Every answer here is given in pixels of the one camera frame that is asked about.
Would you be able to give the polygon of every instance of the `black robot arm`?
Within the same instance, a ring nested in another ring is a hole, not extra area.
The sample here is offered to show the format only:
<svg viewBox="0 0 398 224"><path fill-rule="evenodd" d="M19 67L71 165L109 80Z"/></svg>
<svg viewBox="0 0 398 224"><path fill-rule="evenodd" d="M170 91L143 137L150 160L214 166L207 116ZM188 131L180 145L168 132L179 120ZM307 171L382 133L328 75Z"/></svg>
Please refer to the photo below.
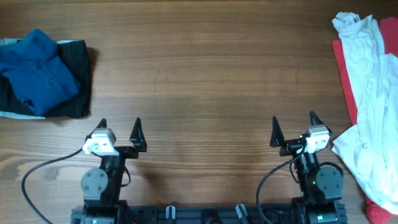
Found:
<svg viewBox="0 0 398 224"><path fill-rule="evenodd" d="M294 158L302 192L302 197L292 199L297 223L346 223L344 205L337 203L343 188L343 169L332 162L320 164L316 154L327 147L326 135L331 135L331 129L313 111L310 112L310 120L312 126L305 134L286 141L274 116L270 146L280 147L280 156Z"/></svg>
<svg viewBox="0 0 398 224"><path fill-rule="evenodd" d="M141 121L137 118L131 133L133 146L113 147L114 152L103 152L101 165L89 170L81 180L85 205L82 210L72 210L71 224L314 224L347 222L344 205L339 204L343 187L343 170L332 162L319 163L316 152L325 148L331 130L314 112L310 113L312 126L298 139L285 140L276 117L273 118L271 147L280 147L280 156L292 156L285 164L272 170L263 179L281 167L294 163L301 197L293 198L290 204L258 204L235 207L174 207L153 206L129 207L119 200L126 159L137 159L139 152L146 152L147 144L142 132ZM106 128L102 120L88 139L107 135L110 142L116 137Z"/></svg>

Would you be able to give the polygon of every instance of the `pile of clothes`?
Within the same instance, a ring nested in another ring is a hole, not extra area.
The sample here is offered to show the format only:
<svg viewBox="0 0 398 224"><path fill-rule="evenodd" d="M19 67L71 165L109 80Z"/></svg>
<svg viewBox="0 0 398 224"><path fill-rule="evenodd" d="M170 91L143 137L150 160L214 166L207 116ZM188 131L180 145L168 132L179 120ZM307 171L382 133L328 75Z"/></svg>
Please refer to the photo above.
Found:
<svg viewBox="0 0 398 224"><path fill-rule="evenodd" d="M90 98L84 40L54 42L39 29L0 40L0 116L81 118L90 114Z"/></svg>
<svg viewBox="0 0 398 224"><path fill-rule="evenodd" d="M398 19L380 22L340 12L333 41L353 124L333 141L368 196L371 223L398 215Z"/></svg>

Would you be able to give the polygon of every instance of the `wood grain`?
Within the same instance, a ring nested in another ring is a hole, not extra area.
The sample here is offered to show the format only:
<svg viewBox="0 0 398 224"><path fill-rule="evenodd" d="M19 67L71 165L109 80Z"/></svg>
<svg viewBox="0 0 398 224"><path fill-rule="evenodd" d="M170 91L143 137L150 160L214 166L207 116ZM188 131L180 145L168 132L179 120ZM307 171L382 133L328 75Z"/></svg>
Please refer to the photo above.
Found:
<svg viewBox="0 0 398 224"><path fill-rule="evenodd" d="M148 152L128 161L130 205L255 203L262 177L288 158L270 148L271 118L286 138L314 110L334 130L350 127L331 41L339 11L377 19L397 2L120 2L0 5L0 37L39 27L54 40L85 39L94 66L92 115L85 119L0 118L1 223L40 223L20 184L33 166L79 149L101 118L117 145L141 117ZM328 149L321 161L341 161ZM27 191L54 223L83 205L82 175L98 167L80 154L34 172ZM350 223L366 223L364 198L345 168ZM275 173L261 201L300 196L289 170Z"/></svg>

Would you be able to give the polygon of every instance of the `folded shirt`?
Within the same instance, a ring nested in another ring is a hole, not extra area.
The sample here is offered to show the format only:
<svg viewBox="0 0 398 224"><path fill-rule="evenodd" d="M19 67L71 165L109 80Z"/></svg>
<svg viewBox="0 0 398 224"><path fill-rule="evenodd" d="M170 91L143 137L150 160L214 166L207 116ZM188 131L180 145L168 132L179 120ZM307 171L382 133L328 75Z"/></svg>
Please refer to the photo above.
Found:
<svg viewBox="0 0 398 224"><path fill-rule="evenodd" d="M4 39L2 41L14 41L16 39ZM90 114L91 98L91 69L90 60L84 40L58 41L58 56L72 75L80 82L80 91L73 98L64 101L58 106L46 112L43 117L67 116L70 118L82 118ZM0 116L17 119L37 119L35 114L24 106L15 96L8 80L0 76Z"/></svg>
<svg viewBox="0 0 398 224"><path fill-rule="evenodd" d="M57 44L38 29L0 47L0 74L16 98L39 116L79 93L80 82L61 61Z"/></svg>

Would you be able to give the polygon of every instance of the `black cloth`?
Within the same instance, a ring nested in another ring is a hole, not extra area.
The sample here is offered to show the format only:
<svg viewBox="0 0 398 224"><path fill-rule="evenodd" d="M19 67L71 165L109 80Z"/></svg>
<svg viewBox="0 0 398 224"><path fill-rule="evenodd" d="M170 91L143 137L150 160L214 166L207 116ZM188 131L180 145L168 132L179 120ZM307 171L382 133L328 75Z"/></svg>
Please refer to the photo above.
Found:
<svg viewBox="0 0 398 224"><path fill-rule="evenodd" d="M91 70L84 40L58 44L58 54L69 71L80 82L79 94L45 113L45 117L81 118L90 114ZM17 100L8 78L0 76L0 111L35 116Z"/></svg>

